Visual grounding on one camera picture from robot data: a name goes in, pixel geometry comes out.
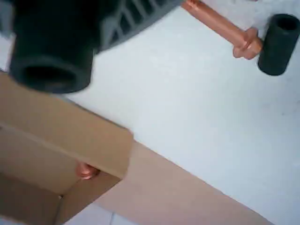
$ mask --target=black pipe insulation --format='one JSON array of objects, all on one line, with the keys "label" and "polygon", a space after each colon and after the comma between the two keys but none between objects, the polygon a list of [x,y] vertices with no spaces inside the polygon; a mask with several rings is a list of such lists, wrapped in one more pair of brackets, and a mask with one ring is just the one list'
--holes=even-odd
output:
[{"label": "black pipe insulation", "polygon": [[0,33],[15,33],[8,74],[43,92],[90,83],[93,56],[152,25],[183,0],[0,0]]},{"label": "black pipe insulation", "polygon": [[88,86],[97,39],[93,2],[43,0],[16,5],[10,75],[27,87],[51,93]]},{"label": "black pipe insulation", "polygon": [[277,14],[270,20],[258,67],[268,75],[285,72],[300,34],[300,21],[292,15]]}]

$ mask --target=white tile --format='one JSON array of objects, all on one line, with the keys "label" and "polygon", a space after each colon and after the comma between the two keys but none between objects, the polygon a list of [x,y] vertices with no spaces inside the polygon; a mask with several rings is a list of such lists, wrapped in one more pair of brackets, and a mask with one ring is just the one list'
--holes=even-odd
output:
[{"label": "white tile", "polygon": [[65,225],[110,225],[112,213],[91,204],[67,221]]},{"label": "white tile", "polygon": [[137,224],[130,222],[129,220],[125,219],[122,216],[114,214],[111,225],[137,225]]}]

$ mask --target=brown cardboard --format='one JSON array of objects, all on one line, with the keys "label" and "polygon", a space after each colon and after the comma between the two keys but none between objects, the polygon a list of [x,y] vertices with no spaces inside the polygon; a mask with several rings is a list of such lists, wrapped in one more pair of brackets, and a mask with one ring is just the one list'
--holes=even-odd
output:
[{"label": "brown cardboard", "polygon": [[[125,176],[133,143],[128,130],[1,73],[0,106],[1,216],[60,225]],[[79,180],[77,161],[100,174]]]},{"label": "brown cardboard", "polygon": [[53,151],[15,130],[0,129],[0,173],[58,195],[79,179],[74,158]]},{"label": "brown cardboard", "polygon": [[127,176],[95,203],[141,225],[272,224],[139,143]]},{"label": "brown cardboard", "polygon": [[56,97],[19,86],[0,74],[0,124],[17,128],[52,148],[122,178],[132,134]]},{"label": "brown cardboard", "polygon": [[30,225],[52,225],[59,203],[55,193],[0,173],[0,215]]},{"label": "brown cardboard", "polygon": [[119,181],[119,178],[101,172],[94,179],[81,180],[78,182],[66,195],[64,195],[57,216],[56,225],[67,222],[72,216],[94,202],[99,196],[111,189]]}]

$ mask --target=cardboard flap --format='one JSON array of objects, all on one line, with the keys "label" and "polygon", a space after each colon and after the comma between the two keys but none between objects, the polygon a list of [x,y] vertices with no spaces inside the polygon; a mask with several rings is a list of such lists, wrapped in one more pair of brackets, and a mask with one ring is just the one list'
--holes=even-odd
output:
[{"label": "cardboard flap", "polygon": [[119,178],[133,144],[124,128],[70,102],[26,89],[0,73],[0,126],[19,129]]},{"label": "cardboard flap", "polygon": [[60,198],[55,193],[0,173],[0,215],[29,225],[52,225]]},{"label": "cardboard flap", "polygon": [[0,173],[61,195],[78,180],[77,161],[29,139],[0,129]]},{"label": "cardboard flap", "polygon": [[79,181],[63,196],[55,224],[61,225],[67,222],[119,181],[119,178],[105,172],[100,172],[91,180]]}]

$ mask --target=copper elbow fitting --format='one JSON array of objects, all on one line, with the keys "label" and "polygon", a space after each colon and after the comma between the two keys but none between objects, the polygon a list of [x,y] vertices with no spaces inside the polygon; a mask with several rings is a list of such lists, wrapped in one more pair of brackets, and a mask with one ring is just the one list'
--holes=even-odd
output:
[{"label": "copper elbow fitting", "polygon": [[97,176],[99,172],[97,168],[83,162],[78,162],[76,167],[77,176],[82,180],[92,179]]},{"label": "copper elbow fitting", "polygon": [[231,42],[234,45],[233,55],[235,58],[244,57],[250,60],[262,50],[263,44],[257,36],[258,30],[256,28],[251,27],[243,31],[198,0],[186,0],[181,6],[193,17]]}]

